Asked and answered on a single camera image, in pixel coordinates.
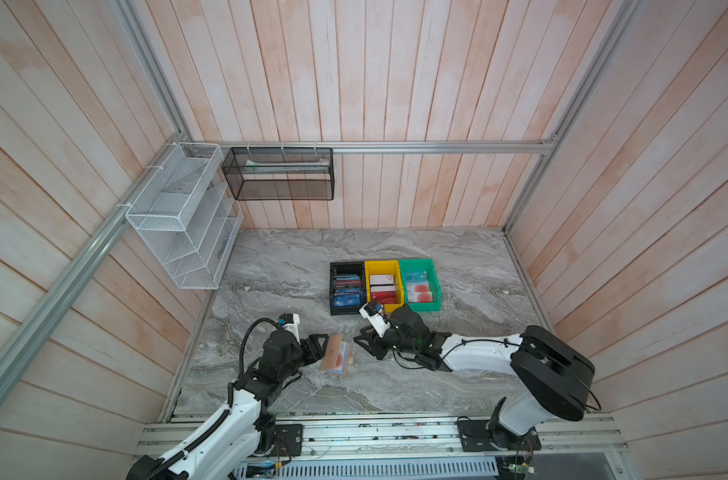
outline marble tabletop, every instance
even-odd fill
[[[443,290],[441,312],[421,313],[428,328],[466,336],[503,336],[537,324],[502,233],[494,229],[244,230],[236,237],[209,317],[185,374],[175,414],[213,412],[238,375],[239,346],[249,325],[284,312],[300,315],[300,335],[343,333],[352,342],[366,322],[329,314],[329,263],[432,258]],[[270,329],[257,326],[245,362],[262,351]],[[406,370],[392,356],[378,361],[357,345],[347,375],[318,365],[271,406],[273,412],[443,412],[489,414],[502,396],[523,388],[491,372]]]

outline black storage bin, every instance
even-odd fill
[[[361,277],[361,290],[364,295],[362,298],[366,302],[366,278],[364,270],[364,262],[338,262],[329,264],[329,313],[332,315],[352,315],[358,314],[361,305],[357,306],[335,306],[332,297],[335,294],[335,284],[333,279],[335,275],[359,275]]]
[[[237,200],[333,200],[330,148],[231,148],[223,173]]]

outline yellow storage bin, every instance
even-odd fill
[[[401,269],[398,266],[398,260],[371,260],[364,262],[364,269],[366,272],[366,297],[368,302],[371,302],[369,275],[393,275],[393,283],[396,284],[397,303],[383,305],[385,313],[390,313],[399,306],[404,305],[404,283],[401,282]]]

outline white mesh file organizer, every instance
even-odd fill
[[[222,162],[219,145],[177,144],[127,212],[179,288],[216,289],[241,227],[228,184],[208,188]]]

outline green storage bin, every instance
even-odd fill
[[[411,272],[425,272],[427,274],[427,283],[431,286],[433,292],[432,302],[409,303],[409,308],[414,312],[439,312],[441,311],[441,285],[438,284],[436,277],[436,268],[433,266],[433,260],[429,258],[399,260],[398,268],[401,271],[401,283],[404,285],[404,297],[407,300],[407,277]]]

